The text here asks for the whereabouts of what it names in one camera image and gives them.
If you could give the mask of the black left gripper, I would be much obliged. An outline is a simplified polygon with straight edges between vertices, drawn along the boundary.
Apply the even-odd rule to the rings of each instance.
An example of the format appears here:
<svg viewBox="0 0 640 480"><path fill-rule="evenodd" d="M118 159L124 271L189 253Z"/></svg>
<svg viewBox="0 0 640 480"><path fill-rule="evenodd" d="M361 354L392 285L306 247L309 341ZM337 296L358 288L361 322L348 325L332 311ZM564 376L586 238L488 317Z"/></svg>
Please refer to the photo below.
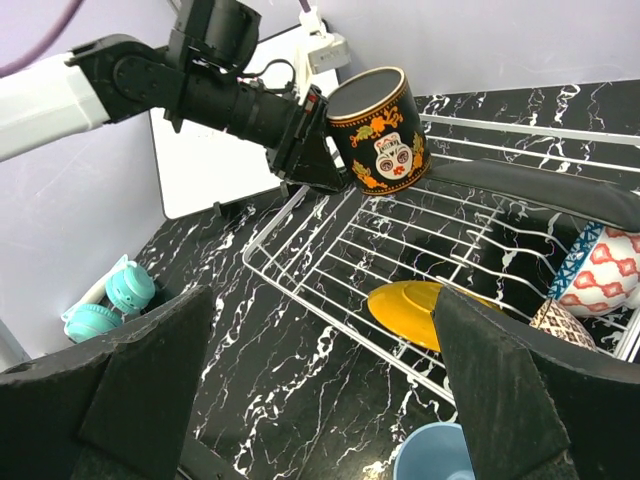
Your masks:
<svg viewBox="0 0 640 480"><path fill-rule="evenodd" d="M176 132L184 121L248 140L265 149L271 173L320 193L344 191L350 175L335 164L327 144L328 100L311 86L302 99L278 95L259 82L224 85L208 74L186 84L178 106L165 111Z"/></svg>

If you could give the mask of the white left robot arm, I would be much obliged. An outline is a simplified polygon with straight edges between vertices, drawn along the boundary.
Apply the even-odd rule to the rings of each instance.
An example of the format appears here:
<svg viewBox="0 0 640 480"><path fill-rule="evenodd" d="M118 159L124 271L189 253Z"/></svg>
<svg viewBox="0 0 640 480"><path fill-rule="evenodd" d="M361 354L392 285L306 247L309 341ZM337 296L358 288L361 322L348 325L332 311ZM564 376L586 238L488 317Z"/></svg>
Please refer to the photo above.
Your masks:
<svg viewBox="0 0 640 480"><path fill-rule="evenodd" d="M164 46L113 34L3 68L2 159L161 108L174 128L190 121L262 146L287 183L345 190L351 176L327 144L321 90L296 80L270 89L248 71L260 21L238 1L185 1Z"/></svg>

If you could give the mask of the yellow round plate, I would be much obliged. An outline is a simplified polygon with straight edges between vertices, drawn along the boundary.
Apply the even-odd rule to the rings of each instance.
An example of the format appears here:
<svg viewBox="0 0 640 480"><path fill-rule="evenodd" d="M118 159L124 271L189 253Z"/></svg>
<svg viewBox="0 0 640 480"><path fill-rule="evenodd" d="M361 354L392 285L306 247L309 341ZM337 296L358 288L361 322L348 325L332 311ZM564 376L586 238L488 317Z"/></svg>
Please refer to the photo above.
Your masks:
<svg viewBox="0 0 640 480"><path fill-rule="evenodd" d="M374 319L392 333L440 353L433 314L444 288L432 281L396 281L371 291L367 307Z"/></svg>

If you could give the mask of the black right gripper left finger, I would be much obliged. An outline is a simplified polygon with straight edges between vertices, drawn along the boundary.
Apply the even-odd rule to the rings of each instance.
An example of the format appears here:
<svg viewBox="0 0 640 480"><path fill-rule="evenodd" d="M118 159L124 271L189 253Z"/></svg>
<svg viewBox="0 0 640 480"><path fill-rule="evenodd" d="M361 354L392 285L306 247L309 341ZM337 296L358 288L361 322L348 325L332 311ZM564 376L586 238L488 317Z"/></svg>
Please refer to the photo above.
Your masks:
<svg viewBox="0 0 640 480"><path fill-rule="evenodd" d="M4 479L171 479L207 350L213 295L196 287L1 374Z"/></svg>

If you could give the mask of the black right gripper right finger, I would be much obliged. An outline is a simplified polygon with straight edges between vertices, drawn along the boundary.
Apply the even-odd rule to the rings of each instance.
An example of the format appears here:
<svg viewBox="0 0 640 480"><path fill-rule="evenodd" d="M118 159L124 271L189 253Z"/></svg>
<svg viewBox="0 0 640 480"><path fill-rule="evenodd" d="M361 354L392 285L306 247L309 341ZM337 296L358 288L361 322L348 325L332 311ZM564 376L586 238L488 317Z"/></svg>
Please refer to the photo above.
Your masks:
<svg viewBox="0 0 640 480"><path fill-rule="evenodd" d="M433 320L476 478L638 478L638 365L449 287Z"/></svg>

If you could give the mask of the black floral square plate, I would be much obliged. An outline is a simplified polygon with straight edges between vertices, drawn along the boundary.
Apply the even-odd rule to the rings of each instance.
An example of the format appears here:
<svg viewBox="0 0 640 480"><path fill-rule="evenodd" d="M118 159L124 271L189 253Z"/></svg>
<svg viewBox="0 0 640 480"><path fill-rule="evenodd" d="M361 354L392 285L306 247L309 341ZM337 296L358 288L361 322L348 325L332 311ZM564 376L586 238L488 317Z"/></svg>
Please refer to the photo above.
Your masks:
<svg viewBox="0 0 640 480"><path fill-rule="evenodd" d="M486 159L434 166L427 177L532 202L618 230L639 230L639 196L616 183Z"/></svg>

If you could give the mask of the light blue plastic cup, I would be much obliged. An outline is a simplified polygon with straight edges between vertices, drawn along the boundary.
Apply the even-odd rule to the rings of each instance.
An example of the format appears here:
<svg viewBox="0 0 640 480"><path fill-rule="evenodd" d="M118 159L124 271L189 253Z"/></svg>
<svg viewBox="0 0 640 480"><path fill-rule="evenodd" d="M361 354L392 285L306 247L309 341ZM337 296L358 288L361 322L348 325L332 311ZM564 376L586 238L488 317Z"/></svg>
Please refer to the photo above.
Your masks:
<svg viewBox="0 0 640 480"><path fill-rule="evenodd" d="M394 462L394 480L474 478L463 429L457 423L418 428L404 441Z"/></svg>

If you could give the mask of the white wire dish rack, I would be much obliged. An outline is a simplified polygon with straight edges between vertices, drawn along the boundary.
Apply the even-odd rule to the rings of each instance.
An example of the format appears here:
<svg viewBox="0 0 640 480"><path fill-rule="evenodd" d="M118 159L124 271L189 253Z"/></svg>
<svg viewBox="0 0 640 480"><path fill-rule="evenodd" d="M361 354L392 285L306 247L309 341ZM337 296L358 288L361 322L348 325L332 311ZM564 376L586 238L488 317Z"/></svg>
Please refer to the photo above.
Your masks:
<svg viewBox="0 0 640 480"><path fill-rule="evenodd" d="M639 188L634 125L541 126L444 114L422 121L437 169L502 161ZM525 322L544 301L583 225L502 191L447 184L435 173L387 197L352 189L315 199L302 189L249 244L243 261L332 330L452 403L441 357L377 322L368 295L396 281L439 282Z"/></svg>

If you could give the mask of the beige red patterned bowl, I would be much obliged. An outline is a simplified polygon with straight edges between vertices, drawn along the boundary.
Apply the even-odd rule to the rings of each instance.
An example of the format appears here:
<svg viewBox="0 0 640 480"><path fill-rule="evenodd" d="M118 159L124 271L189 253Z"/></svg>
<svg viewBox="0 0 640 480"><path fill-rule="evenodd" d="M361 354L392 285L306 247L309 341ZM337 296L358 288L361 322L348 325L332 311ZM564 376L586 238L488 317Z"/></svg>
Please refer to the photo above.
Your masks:
<svg viewBox="0 0 640 480"><path fill-rule="evenodd" d="M590 351L597 350L593 337L583 324L554 299L547 299L539 307L529 325Z"/></svg>

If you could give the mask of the blue patterned bowl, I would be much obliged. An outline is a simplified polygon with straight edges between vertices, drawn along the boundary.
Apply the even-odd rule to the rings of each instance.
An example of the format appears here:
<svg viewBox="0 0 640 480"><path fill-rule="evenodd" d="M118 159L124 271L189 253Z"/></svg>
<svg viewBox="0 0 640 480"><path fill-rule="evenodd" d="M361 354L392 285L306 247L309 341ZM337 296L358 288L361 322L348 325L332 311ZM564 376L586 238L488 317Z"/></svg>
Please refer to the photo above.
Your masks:
<svg viewBox="0 0 640 480"><path fill-rule="evenodd" d="M639 306L639 235L588 222L574 241L547 297L575 317Z"/></svg>

